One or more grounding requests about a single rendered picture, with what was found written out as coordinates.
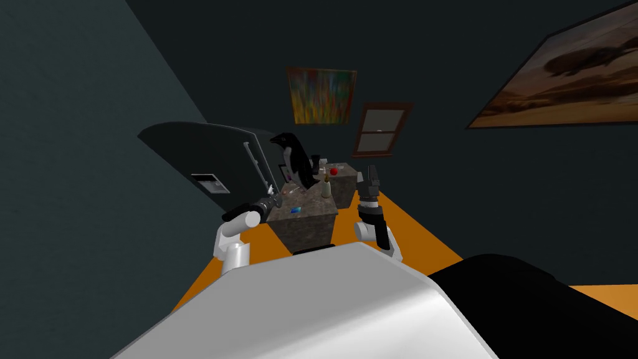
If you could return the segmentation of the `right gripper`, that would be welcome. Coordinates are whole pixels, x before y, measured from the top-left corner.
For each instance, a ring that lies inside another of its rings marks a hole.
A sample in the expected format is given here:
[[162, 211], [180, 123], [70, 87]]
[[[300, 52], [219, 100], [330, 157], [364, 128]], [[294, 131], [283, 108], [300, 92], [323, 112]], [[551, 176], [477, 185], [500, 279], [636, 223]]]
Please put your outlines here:
[[368, 166], [368, 179], [363, 179], [362, 172], [357, 172], [356, 189], [360, 201], [378, 201], [380, 180], [375, 165]]

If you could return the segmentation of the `brown framed window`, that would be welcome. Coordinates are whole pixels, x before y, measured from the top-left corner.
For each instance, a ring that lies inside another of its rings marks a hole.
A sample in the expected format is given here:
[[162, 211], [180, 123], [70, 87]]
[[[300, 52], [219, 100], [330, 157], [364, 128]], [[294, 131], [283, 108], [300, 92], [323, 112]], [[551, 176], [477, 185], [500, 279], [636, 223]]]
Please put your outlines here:
[[358, 125], [353, 158], [383, 158], [393, 155], [414, 103], [366, 102]]

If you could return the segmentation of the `black penguin statue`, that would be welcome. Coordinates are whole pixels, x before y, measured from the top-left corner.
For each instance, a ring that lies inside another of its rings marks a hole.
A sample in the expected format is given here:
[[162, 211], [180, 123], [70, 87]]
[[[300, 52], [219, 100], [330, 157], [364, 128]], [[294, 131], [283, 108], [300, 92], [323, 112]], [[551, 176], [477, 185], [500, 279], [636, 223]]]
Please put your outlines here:
[[288, 168], [291, 181], [300, 188], [300, 193], [307, 192], [319, 182], [313, 174], [310, 159], [297, 136], [284, 132], [270, 138], [270, 143], [283, 149], [283, 160]]

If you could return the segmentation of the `dark grey fridge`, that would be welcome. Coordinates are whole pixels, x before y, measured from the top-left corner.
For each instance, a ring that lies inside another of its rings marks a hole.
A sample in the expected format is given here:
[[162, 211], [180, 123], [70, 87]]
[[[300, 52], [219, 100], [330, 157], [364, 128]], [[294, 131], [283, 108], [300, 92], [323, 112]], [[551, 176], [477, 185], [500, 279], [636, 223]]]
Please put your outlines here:
[[224, 212], [280, 192], [282, 150], [273, 133], [199, 122], [166, 122], [138, 138]]

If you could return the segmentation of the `colourful striped painting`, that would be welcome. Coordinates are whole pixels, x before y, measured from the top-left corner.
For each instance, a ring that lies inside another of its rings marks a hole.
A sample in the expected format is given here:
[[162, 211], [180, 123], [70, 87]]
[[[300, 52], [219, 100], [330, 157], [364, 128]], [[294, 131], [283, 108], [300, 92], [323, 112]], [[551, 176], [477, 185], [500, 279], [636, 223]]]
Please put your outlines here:
[[345, 125], [349, 122], [357, 71], [286, 68], [296, 125]]

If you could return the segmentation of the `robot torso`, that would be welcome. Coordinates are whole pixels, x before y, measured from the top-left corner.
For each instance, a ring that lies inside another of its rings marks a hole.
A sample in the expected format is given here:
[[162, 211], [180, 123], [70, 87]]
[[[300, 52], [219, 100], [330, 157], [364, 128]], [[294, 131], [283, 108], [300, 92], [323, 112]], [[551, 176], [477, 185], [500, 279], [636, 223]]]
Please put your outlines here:
[[361, 242], [233, 269], [113, 359], [498, 359], [426, 275]]

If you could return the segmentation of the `brown landscape picture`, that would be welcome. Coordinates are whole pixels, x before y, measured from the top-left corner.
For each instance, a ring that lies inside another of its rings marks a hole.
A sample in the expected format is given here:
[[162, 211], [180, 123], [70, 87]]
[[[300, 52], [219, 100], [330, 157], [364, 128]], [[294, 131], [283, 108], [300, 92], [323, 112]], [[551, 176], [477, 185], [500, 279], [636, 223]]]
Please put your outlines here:
[[638, 125], [638, 0], [546, 36], [470, 129]]

